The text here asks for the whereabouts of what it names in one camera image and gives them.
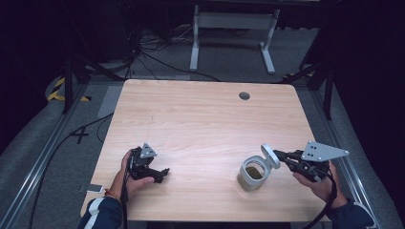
metal stand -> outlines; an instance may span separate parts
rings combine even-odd
[[[199,28],[267,30],[266,42],[260,43],[260,47],[266,62],[267,72],[274,74],[275,70],[268,47],[276,28],[279,12],[279,10],[275,10],[273,14],[200,12],[199,6],[195,6],[193,24],[194,42],[191,52],[190,70],[197,70],[200,47]]]

wooden table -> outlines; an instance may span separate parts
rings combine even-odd
[[[240,92],[250,94],[242,100]],[[260,146],[292,152],[313,140],[289,85],[127,80],[92,183],[110,187],[124,154],[147,142],[170,168],[128,202],[128,219],[180,221],[311,221],[324,207],[285,164],[245,192],[236,180]],[[87,202],[103,194],[87,194]]]

sleeve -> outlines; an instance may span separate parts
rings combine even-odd
[[[95,198],[87,204],[77,229],[118,228],[122,223],[122,206],[115,198]]]
[[[367,208],[349,198],[347,204],[329,209],[326,215],[331,220],[333,229],[376,228],[374,219]]]

cable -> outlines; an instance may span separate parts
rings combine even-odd
[[[150,69],[148,69],[148,67],[146,67],[146,65],[145,65],[145,63],[143,63],[143,61],[141,61],[139,58],[137,58],[137,60],[138,60],[138,61],[143,65],[143,67],[145,67],[145,69],[148,70],[149,73],[151,73],[157,80],[160,80],[159,78],[157,78],[157,77],[153,74],[153,72],[152,72]]]
[[[42,175],[41,175],[41,178],[39,179],[38,190],[36,191],[36,195],[35,195],[35,199],[34,199],[34,202],[33,202],[32,211],[31,211],[31,215],[30,215],[29,229],[32,228],[33,217],[34,217],[34,215],[35,215],[35,208],[36,208],[36,204],[37,204],[38,199],[39,199],[39,194],[41,193],[41,187],[42,187],[42,184],[43,184],[43,181],[44,181],[45,174],[47,173],[47,170],[48,170],[48,168],[49,168],[49,166],[50,166],[50,164],[51,164],[51,161],[53,160],[53,157],[54,157],[54,155],[56,154],[56,152],[57,152],[57,150],[59,149],[59,147],[60,147],[60,146],[63,144],[63,142],[65,142],[70,136],[74,135],[74,134],[77,133],[78,131],[81,131],[82,129],[84,129],[84,128],[90,126],[90,125],[93,125],[93,124],[95,124],[95,123],[97,123],[97,122],[99,122],[99,121],[101,121],[101,120],[103,120],[103,119],[109,118],[109,117],[112,116],[113,114],[114,114],[114,113],[105,115],[104,117],[102,117],[102,118],[100,118],[100,119],[97,119],[97,120],[95,120],[95,121],[93,121],[93,122],[90,122],[90,123],[88,123],[88,124],[86,124],[86,125],[83,125],[83,126],[77,128],[76,130],[70,132],[67,136],[65,136],[65,138],[63,138],[63,140],[62,140],[59,144],[57,144],[56,148],[53,150],[53,152],[52,152],[50,158],[48,159],[48,162],[47,162],[47,164],[46,164],[46,166],[45,166],[44,172],[43,172]]]
[[[199,74],[199,75],[202,75],[202,76],[211,78],[211,79],[213,79],[213,80],[215,80],[215,81],[217,81],[217,82],[221,82],[221,80],[219,80],[219,79],[216,78],[215,76],[212,76],[212,75],[209,75],[209,74],[206,74],[206,73],[196,73],[196,72],[181,70],[181,69],[178,69],[178,68],[176,68],[176,67],[173,67],[173,66],[171,66],[171,65],[169,65],[169,64],[166,64],[166,63],[164,63],[164,62],[161,61],[161,60],[158,60],[157,58],[153,57],[152,55],[150,55],[150,54],[148,54],[148,53],[143,52],[142,54],[143,54],[143,55],[147,55],[147,56],[149,56],[150,58],[152,58],[152,59],[158,61],[158,62],[161,63],[162,65],[165,65],[165,66],[167,66],[167,67],[169,67],[169,68],[171,68],[171,69],[174,69],[174,70],[176,70],[176,71],[183,72],[183,73]]]
[[[336,199],[336,196],[337,196],[336,182],[333,179],[333,175],[331,173],[331,170],[330,170],[330,174],[325,173],[323,171],[320,171],[318,169],[316,170],[316,172],[318,172],[320,174],[323,174],[323,175],[326,175],[330,179],[330,181],[331,181],[331,192],[330,192],[328,202],[325,204],[324,209],[322,209],[322,211],[318,214],[318,216],[316,216],[316,218],[313,219],[312,222],[310,222],[307,226],[305,226],[304,229],[310,229],[311,227],[313,227],[326,214],[326,212],[330,209],[330,206],[332,205],[333,201]]]

